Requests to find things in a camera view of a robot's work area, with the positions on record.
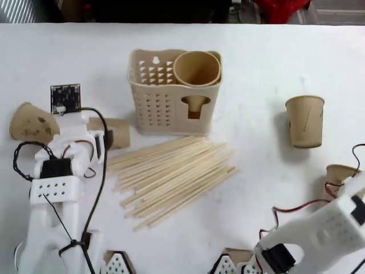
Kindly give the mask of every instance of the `tipped over paper cup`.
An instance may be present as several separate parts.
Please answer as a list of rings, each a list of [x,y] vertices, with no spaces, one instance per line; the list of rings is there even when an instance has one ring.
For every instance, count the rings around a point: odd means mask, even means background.
[[[53,135],[59,134],[59,126],[52,114],[27,102],[16,110],[9,131],[15,140],[47,144],[52,141]]]
[[[323,105],[318,96],[298,96],[286,101],[291,145],[313,148],[322,145]]]

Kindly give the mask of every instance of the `white plastic bracket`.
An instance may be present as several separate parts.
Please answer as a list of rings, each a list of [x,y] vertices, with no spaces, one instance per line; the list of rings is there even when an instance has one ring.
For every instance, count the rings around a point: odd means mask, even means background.
[[[119,253],[114,253],[108,264],[103,261],[100,274],[132,274],[128,270],[124,258]]]
[[[235,274],[236,266],[228,255],[223,255],[214,274]]]

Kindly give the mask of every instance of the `wire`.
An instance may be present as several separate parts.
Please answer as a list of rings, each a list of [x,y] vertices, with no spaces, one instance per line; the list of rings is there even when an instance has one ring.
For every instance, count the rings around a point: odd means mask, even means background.
[[[351,272],[351,274],[355,274],[363,265],[365,264],[365,259],[359,263],[359,265]]]
[[[365,147],[365,144],[357,144],[357,145],[352,147],[352,154],[355,156],[356,161],[358,161],[358,166],[357,166],[357,168],[355,170],[355,173],[353,174],[352,177],[354,177],[359,172],[359,169],[360,169],[360,160],[357,157],[357,155],[355,154],[355,148],[357,148],[357,147]]]
[[[299,207],[294,207],[294,208],[290,208],[290,209],[281,209],[281,208],[278,208],[278,207],[272,207],[271,210],[273,212],[274,219],[275,219],[275,227],[274,227],[274,229],[278,229],[279,228],[278,212],[281,212],[281,213],[292,213],[292,212],[301,210],[303,208],[306,208],[306,207],[308,207],[308,206],[310,206],[312,204],[319,203],[319,202],[331,203],[331,201],[329,201],[329,200],[316,199],[316,200],[309,201],[309,202],[307,202],[307,203],[305,203],[303,205],[300,205]],[[260,240],[262,239],[262,233],[263,232],[269,232],[269,231],[264,230],[264,229],[261,229],[259,231],[259,239]]]
[[[330,183],[330,182],[326,182],[325,183],[325,190],[326,190],[326,193],[328,195],[330,195],[332,198],[334,199],[337,199],[337,195],[333,194],[332,190],[330,190],[328,188],[328,186],[332,186],[332,187],[338,187],[338,189],[340,189],[344,184],[333,184],[333,183]]]
[[[102,116],[102,114],[95,108],[92,108],[92,107],[81,107],[77,110],[74,110],[74,111],[66,111],[64,112],[62,115],[66,114],[66,113],[72,113],[72,112],[79,112],[79,111],[85,111],[85,110],[89,110],[89,111],[94,111],[98,114],[98,116],[100,117],[100,120],[102,120],[102,123],[103,123],[103,126],[104,126],[104,146],[105,144],[108,143],[108,126],[107,126],[107,123],[104,119],[104,117]],[[103,163],[103,177],[102,177],[102,182],[100,184],[100,187],[99,187],[99,191],[98,191],[98,194],[95,198],[95,201],[94,201],[94,204],[90,210],[90,213],[89,213],[89,216],[86,220],[86,224],[84,226],[84,230],[82,232],[82,236],[81,236],[81,242],[86,242],[86,238],[87,238],[87,228],[90,224],[90,221],[91,221],[91,218],[95,212],[95,209],[96,209],[96,206],[98,205],[98,202],[99,202],[99,199],[100,199],[100,196],[103,192],[103,188],[104,188],[104,184],[105,184],[105,179],[106,179],[106,173],[107,173],[107,159],[108,159],[108,150],[105,149],[105,153],[104,153],[104,163]],[[86,262],[87,262],[87,265],[89,267],[89,270],[91,272],[91,274],[95,274],[95,271],[92,267],[92,264],[90,262],[90,258],[88,256],[88,253],[87,253],[87,250],[86,250],[86,247],[84,245],[81,246],[82,247],[82,250],[83,250],[83,253],[84,253],[84,256],[86,258]]]
[[[88,169],[89,169],[89,170],[91,170],[94,174],[93,174],[93,175],[91,175],[91,176],[86,176],[86,174],[84,174],[84,177],[85,177],[86,179],[94,178],[94,177],[96,176],[96,171],[95,171],[95,170],[93,170],[91,167],[88,167]]]
[[[94,157],[94,145],[90,142],[90,141],[88,141],[88,140],[76,140],[76,141],[74,141],[74,143],[88,143],[90,146],[91,146],[91,149],[92,149],[92,151],[91,151],[91,156],[90,156],[90,161],[92,160],[92,157]],[[65,156],[65,154],[66,154],[66,151],[69,149],[71,147],[71,145],[68,145],[65,149],[64,149],[64,151],[63,151],[63,153],[62,153],[62,158],[64,158],[64,156]]]
[[[20,171],[20,169],[18,168],[18,157],[19,157],[19,152],[21,150],[21,148],[27,144],[33,144],[35,146],[40,146],[42,147],[49,155],[50,159],[56,159],[57,157],[53,154],[52,149],[50,149],[47,145],[40,143],[40,142],[36,142],[36,141],[26,141],[23,142],[21,144],[18,145],[18,147],[15,149],[14,151],[14,159],[13,159],[13,169],[24,179],[26,179],[27,181],[33,181],[33,177],[30,176],[30,174],[25,175],[22,171]]]

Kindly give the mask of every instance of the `circuit board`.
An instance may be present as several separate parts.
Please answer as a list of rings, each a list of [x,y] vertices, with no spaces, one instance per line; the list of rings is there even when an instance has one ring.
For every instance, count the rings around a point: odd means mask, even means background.
[[[81,108],[80,84],[51,86],[51,113],[60,114]]]

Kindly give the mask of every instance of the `robotic arm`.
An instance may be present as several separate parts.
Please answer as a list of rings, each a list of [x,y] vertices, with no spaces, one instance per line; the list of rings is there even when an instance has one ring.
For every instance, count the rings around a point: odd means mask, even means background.
[[[365,247],[365,204],[359,196],[365,174],[349,178],[352,193],[343,194],[310,216],[293,220],[263,237],[248,263],[237,273],[316,274],[329,269],[343,256]],[[284,244],[296,244],[304,252],[295,259]]]

